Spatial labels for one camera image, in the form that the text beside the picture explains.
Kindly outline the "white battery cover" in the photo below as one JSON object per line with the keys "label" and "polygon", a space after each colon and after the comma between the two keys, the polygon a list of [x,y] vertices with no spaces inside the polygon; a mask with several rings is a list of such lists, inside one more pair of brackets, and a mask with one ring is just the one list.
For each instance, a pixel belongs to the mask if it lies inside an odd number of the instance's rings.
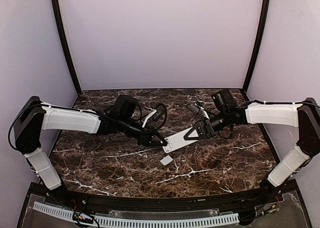
{"label": "white battery cover", "polygon": [[160,160],[160,162],[163,166],[170,164],[172,161],[173,161],[173,158],[169,155],[167,155],[166,157],[164,157]]}

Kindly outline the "white remote control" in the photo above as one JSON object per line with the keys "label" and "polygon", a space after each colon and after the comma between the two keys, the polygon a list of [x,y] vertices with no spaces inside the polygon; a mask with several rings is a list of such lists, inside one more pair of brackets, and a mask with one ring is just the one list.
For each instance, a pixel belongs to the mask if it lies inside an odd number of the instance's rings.
{"label": "white remote control", "polygon": [[163,151],[165,153],[171,153],[173,151],[176,151],[178,149],[181,149],[185,146],[188,146],[190,144],[193,144],[197,142],[197,140],[185,140],[184,136],[191,130],[191,128],[185,129],[179,133],[173,134],[169,137],[165,138],[165,141],[167,141],[167,145],[163,146]]}

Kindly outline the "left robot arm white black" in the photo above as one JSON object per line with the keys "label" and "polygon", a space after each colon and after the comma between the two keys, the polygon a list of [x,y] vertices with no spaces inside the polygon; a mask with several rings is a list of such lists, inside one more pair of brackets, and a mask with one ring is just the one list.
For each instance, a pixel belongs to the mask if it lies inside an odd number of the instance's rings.
{"label": "left robot arm white black", "polygon": [[8,143],[20,152],[48,190],[63,187],[58,172],[42,149],[41,132],[45,130],[69,130],[88,134],[109,135],[122,133],[134,138],[144,147],[166,146],[167,141],[158,128],[150,125],[161,117],[167,118],[167,108],[160,103],[148,114],[133,118],[141,109],[138,100],[120,95],[114,104],[97,110],[74,109],[44,103],[32,96],[25,103],[8,130]]}

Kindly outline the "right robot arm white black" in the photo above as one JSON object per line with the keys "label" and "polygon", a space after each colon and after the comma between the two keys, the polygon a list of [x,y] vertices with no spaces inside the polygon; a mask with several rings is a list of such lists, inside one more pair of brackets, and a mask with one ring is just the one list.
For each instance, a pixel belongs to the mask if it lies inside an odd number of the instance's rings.
{"label": "right robot arm white black", "polygon": [[319,154],[320,107],[313,98],[298,102],[254,100],[238,105],[229,90],[221,90],[213,94],[212,99],[219,113],[205,113],[204,119],[184,135],[184,140],[210,139],[231,125],[273,124],[298,128],[298,142],[269,173],[262,183],[264,186],[279,187]]}

